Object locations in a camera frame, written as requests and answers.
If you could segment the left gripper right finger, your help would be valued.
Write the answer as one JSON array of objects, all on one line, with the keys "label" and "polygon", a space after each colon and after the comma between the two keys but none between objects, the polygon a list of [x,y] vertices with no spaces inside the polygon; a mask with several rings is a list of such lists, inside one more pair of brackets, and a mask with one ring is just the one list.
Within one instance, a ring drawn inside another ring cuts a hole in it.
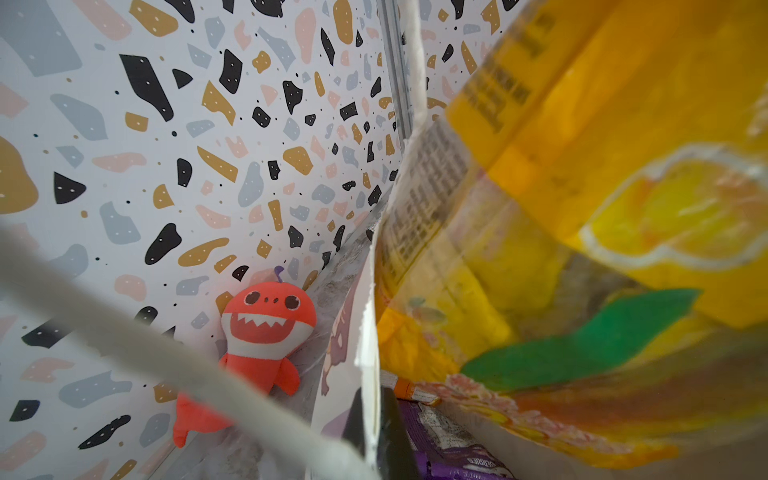
[{"label": "left gripper right finger", "polygon": [[383,480],[419,480],[420,473],[394,391],[382,387],[377,468]]}]

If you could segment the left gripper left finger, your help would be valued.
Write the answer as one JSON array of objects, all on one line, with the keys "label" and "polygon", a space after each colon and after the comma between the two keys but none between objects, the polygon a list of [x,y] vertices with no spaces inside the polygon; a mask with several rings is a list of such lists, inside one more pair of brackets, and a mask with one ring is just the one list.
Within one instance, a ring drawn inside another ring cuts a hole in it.
[{"label": "left gripper left finger", "polygon": [[342,432],[342,438],[348,441],[356,450],[364,449],[364,420],[361,388],[355,392]]}]

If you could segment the yellow chips packet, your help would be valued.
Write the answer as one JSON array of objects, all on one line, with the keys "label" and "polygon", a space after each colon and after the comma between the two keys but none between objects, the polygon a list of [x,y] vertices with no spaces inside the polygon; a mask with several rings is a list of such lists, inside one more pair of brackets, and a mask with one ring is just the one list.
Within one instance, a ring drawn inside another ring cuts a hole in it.
[{"label": "yellow chips packet", "polygon": [[591,466],[767,432],[767,5],[420,1],[382,367]]}]

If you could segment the white printed paper bag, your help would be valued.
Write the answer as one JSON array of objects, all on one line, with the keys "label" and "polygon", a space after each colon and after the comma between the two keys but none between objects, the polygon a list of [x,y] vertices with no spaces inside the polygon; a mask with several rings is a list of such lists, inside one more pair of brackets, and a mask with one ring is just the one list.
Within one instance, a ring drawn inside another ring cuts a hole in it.
[{"label": "white printed paper bag", "polygon": [[401,159],[395,1],[1,5],[1,475],[148,479],[243,427],[319,438],[255,377]]}]

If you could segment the purple snack packet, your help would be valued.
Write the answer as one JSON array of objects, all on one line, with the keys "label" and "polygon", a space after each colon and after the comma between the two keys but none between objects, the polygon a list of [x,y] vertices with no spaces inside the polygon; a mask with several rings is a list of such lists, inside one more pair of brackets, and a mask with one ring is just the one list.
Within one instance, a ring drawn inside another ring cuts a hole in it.
[{"label": "purple snack packet", "polygon": [[464,427],[435,407],[399,400],[423,479],[515,479]]}]

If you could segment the orange snack stick packet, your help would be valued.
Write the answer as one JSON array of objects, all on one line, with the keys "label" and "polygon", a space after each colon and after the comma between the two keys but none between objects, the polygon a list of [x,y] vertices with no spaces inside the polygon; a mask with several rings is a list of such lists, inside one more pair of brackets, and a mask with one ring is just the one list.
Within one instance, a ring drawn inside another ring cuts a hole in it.
[{"label": "orange snack stick packet", "polygon": [[428,406],[440,403],[438,396],[386,370],[380,371],[380,382],[382,386],[392,389],[399,400],[419,402]]}]

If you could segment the red shark plush toy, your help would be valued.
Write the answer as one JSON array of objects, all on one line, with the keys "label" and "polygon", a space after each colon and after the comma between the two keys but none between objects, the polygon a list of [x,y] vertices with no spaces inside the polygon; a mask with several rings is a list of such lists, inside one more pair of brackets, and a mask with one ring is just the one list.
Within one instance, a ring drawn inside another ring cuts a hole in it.
[{"label": "red shark plush toy", "polygon": [[219,365],[265,394],[278,387],[292,396],[301,380],[289,356],[310,337],[316,324],[315,306],[303,289],[280,282],[248,287],[222,312],[227,352]]}]

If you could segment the right corner aluminium post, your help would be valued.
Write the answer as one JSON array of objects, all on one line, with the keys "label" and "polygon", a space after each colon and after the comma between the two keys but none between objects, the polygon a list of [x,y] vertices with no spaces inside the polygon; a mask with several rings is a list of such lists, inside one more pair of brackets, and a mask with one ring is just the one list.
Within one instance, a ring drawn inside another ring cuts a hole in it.
[{"label": "right corner aluminium post", "polygon": [[397,128],[402,141],[405,141],[413,131],[413,119],[410,112],[406,56],[402,44],[403,30],[397,2],[395,0],[378,0],[377,13],[382,28]]}]

